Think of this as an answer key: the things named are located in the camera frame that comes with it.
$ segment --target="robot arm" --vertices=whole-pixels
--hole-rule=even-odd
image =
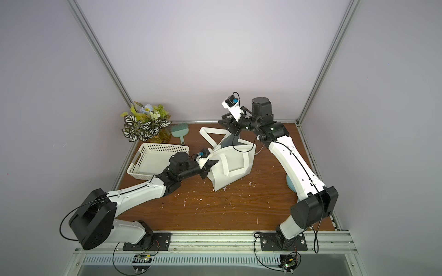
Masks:
[[[200,167],[187,153],[177,152],[170,158],[169,166],[150,181],[107,193],[102,189],[92,191],[69,220],[69,226],[85,250],[103,242],[128,242],[132,250],[146,250],[153,243],[153,232],[147,224],[115,217],[143,202],[174,192],[185,178],[197,174],[206,178],[217,162],[209,160]]]
[[[230,113],[223,115],[218,123],[234,135],[244,129],[253,131],[257,139],[276,156],[295,187],[299,202],[292,206],[291,215],[276,229],[278,245],[284,249],[298,234],[330,215],[338,192],[334,187],[327,188],[315,176],[294,146],[287,129],[282,123],[273,120],[268,98],[254,98],[251,112],[239,106],[239,99],[233,95],[222,105]]]

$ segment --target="blue flower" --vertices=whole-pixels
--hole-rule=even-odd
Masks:
[[[153,111],[153,107],[150,104],[147,104],[144,107],[140,108],[141,113],[149,114],[152,111]]]

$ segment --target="basket handle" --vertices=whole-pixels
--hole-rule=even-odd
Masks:
[[[141,152],[137,151],[137,153],[136,153],[135,156],[133,157],[131,163],[134,164],[134,165],[136,165],[136,164],[138,163],[138,159],[140,158],[140,156],[141,156]]]

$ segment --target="black cable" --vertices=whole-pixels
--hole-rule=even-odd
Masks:
[[[302,165],[301,161],[299,161],[298,157],[296,157],[296,155],[293,153],[293,151],[292,151],[288,146],[284,145],[283,143],[280,143],[280,142],[272,142],[272,143],[281,144],[281,145],[283,145],[284,147],[286,147],[286,148],[291,152],[291,154],[296,158],[296,160],[298,160],[299,165],[301,165],[301,167],[304,169],[305,174],[306,174],[307,177],[309,178],[310,182],[313,184],[313,180],[310,178],[310,175],[307,173],[307,170],[304,168],[304,166]]]
[[[155,240],[157,243],[158,243],[158,250],[157,250],[157,252],[155,253],[155,254],[153,254],[153,255],[150,255],[151,257],[153,257],[153,256],[155,256],[155,255],[157,255],[158,254],[158,252],[160,251],[160,243],[157,241],[157,240]],[[153,243],[149,246],[149,248],[146,250],[146,251],[144,251],[143,253],[140,253],[140,254],[138,254],[138,256],[140,256],[140,255],[142,255],[142,254],[144,254],[144,253],[146,253],[147,251],[149,251],[149,249],[151,248],[153,246]]]
[[[319,194],[318,188],[316,188],[315,184],[313,184],[313,187],[315,187],[316,191],[318,192],[319,198],[321,199],[321,205],[322,205],[321,218],[319,219],[318,228],[316,228],[316,232],[315,232],[315,229],[313,229],[313,232],[315,233],[315,239],[313,240],[313,250],[315,251],[316,254],[318,254],[319,253],[318,231],[319,231],[319,227],[321,226],[322,215],[324,214],[324,201],[322,200],[322,196]]]
[[[258,256],[256,255],[255,244],[256,244],[256,240],[257,240],[258,238],[261,238],[261,235],[260,235],[259,233],[254,233],[253,236],[255,237],[255,241],[253,242],[253,253],[255,253],[255,257],[256,257],[256,259],[258,260],[258,262],[259,262],[260,264],[262,264],[263,266],[267,267],[267,268],[270,269],[270,270],[284,272],[283,270],[270,268],[270,267],[266,266],[265,264],[263,264],[263,263],[259,260]]]
[[[238,103],[239,103],[240,106],[241,106],[241,98],[240,98],[240,94],[239,94],[238,92],[233,92],[233,93],[232,93],[232,96],[233,96],[233,97],[235,96],[235,95],[234,95],[235,93],[238,95]]]
[[[78,206],[77,208],[73,209],[73,210],[70,211],[67,215],[65,215],[65,217],[61,220],[61,222],[60,222],[60,227],[58,228],[58,230],[59,230],[59,232],[60,232],[60,235],[61,235],[64,239],[67,239],[67,240],[70,240],[70,241],[75,241],[75,242],[77,242],[78,240],[73,239],[73,238],[65,237],[65,236],[63,235],[63,233],[61,232],[61,226],[62,226],[63,222],[65,221],[65,219],[66,219],[66,218],[67,218],[67,217],[68,217],[73,211],[75,211],[76,209],[81,208],[81,207],[83,207],[83,206],[85,206],[85,205],[88,205],[88,204],[94,203],[94,202],[104,201],[106,198],[110,198],[110,197],[116,197],[116,196],[124,195],[124,194],[126,194],[126,193],[131,193],[131,192],[136,191],[136,190],[138,190],[138,189],[144,188],[145,186],[147,186],[147,185],[150,184],[150,182],[153,180],[153,178],[154,178],[155,176],[156,176],[156,175],[153,175],[152,178],[149,180],[149,183],[146,184],[146,185],[144,185],[144,186],[138,187],[138,188],[133,189],[133,190],[131,190],[131,191],[127,191],[127,192],[124,192],[124,193],[116,194],[116,195],[113,195],[113,196],[109,196],[109,197],[104,197],[104,198],[100,198],[100,199],[92,200],[92,201],[89,201],[88,203],[85,203],[85,204],[80,205],[80,206]]]
[[[243,117],[241,116],[240,121],[238,122],[238,124],[240,126],[241,126],[241,120],[242,119],[243,119]],[[233,142],[235,141],[235,137],[238,135],[239,131],[240,131],[240,128],[238,128],[238,130],[236,131],[235,135],[233,136],[233,139],[232,139],[232,147],[233,147],[233,149],[236,150],[236,151],[242,152],[242,153],[246,153],[246,152],[251,151],[253,149],[253,147],[255,146],[256,138],[258,138],[258,137],[257,136],[255,137],[255,139],[253,140],[253,145],[252,145],[252,147],[248,151],[240,151],[240,150],[236,149],[235,146],[233,145]]]
[[[273,142],[273,143],[278,143],[283,145],[284,147],[286,147],[292,154],[293,156],[296,158],[296,160],[298,160],[299,164],[301,165],[301,167],[304,169],[305,174],[307,175],[307,177],[309,178],[310,182],[312,183],[313,187],[315,187],[315,190],[318,193],[319,198],[321,199],[321,207],[322,207],[322,212],[321,212],[321,217],[319,219],[319,224],[318,224],[318,228],[315,229],[313,228],[313,226],[311,227],[313,229],[313,233],[315,233],[315,238],[313,240],[313,250],[315,251],[316,254],[318,254],[319,252],[319,240],[318,240],[318,231],[319,231],[319,226],[321,226],[321,222],[322,222],[322,215],[324,214],[324,201],[322,200],[322,196],[319,194],[319,190],[316,187],[316,185],[313,183],[313,180],[310,178],[309,174],[307,173],[307,170],[304,168],[304,166],[302,165],[302,163],[299,161],[298,157],[296,157],[296,155],[290,150],[290,148],[286,145],[284,145],[283,143],[280,142]]]
[[[143,272],[138,273],[138,274],[126,274],[126,273],[123,273],[123,272],[121,272],[121,271],[118,270],[118,268],[115,266],[114,255],[115,255],[115,250],[117,250],[117,247],[118,247],[119,244],[120,244],[120,242],[117,243],[117,246],[115,246],[115,248],[114,248],[114,252],[112,253],[112,265],[114,266],[114,269],[115,269],[116,271],[118,271],[119,273],[121,273],[121,274],[123,274],[123,275],[126,275],[126,276],[137,276],[137,275],[141,275],[141,274],[146,273],[147,268],[144,269]],[[158,251],[156,252],[155,255],[157,255],[159,251],[160,251],[160,243],[158,243]]]

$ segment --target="teal brush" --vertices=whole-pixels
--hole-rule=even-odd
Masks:
[[[184,137],[189,133],[189,128],[187,126],[187,123],[182,123],[179,125],[173,125],[170,127],[170,130],[172,131],[172,135],[176,138],[180,138],[181,144],[184,145]]]

